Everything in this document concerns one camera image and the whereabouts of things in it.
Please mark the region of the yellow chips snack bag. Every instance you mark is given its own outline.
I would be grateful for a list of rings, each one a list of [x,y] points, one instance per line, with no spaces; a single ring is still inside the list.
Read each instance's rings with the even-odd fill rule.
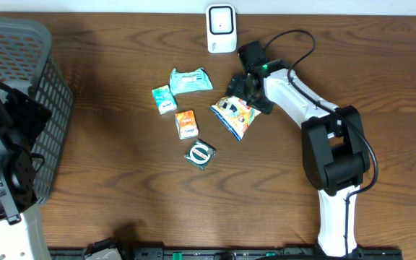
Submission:
[[[255,117],[261,113],[259,110],[248,106],[246,101],[235,96],[222,97],[209,109],[237,141],[242,140]]]

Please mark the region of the teal wrapper packet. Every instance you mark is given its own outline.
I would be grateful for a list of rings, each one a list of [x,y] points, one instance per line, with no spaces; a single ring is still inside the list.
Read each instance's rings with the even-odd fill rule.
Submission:
[[[169,86],[173,95],[213,89],[213,85],[204,68],[198,68],[190,72],[172,70]]]

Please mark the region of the orange tissue pack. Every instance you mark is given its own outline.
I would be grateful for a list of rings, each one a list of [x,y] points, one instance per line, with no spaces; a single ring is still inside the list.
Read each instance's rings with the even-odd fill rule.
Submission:
[[[175,124],[178,130],[179,139],[189,139],[197,137],[199,134],[193,110],[175,114]]]

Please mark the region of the dark green round-logo packet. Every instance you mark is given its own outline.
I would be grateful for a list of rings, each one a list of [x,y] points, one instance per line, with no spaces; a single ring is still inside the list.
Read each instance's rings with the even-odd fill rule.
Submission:
[[[196,139],[184,158],[198,169],[205,170],[215,155],[216,149],[213,146],[201,139]]]

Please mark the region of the teal tissue pack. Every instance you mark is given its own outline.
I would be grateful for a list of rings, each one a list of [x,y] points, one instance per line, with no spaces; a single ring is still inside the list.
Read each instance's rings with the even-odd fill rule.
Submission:
[[[175,111],[178,108],[176,99],[174,98],[168,85],[153,89],[152,96],[160,114]]]

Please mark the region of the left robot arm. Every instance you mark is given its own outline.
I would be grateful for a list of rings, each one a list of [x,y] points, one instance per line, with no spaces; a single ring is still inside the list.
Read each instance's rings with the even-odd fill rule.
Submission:
[[[46,161],[33,152],[52,113],[0,82],[0,259],[49,259],[34,180]]]

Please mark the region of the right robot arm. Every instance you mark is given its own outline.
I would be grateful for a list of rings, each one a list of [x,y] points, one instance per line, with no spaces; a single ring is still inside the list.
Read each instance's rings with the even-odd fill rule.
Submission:
[[[235,75],[227,95],[264,114],[279,106],[300,127],[303,169],[318,191],[322,254],[354,256],[355,200],[372,163],[358,110],[319,97],[282,59],[270,60],[258,41],[237,50],[244,74]]]

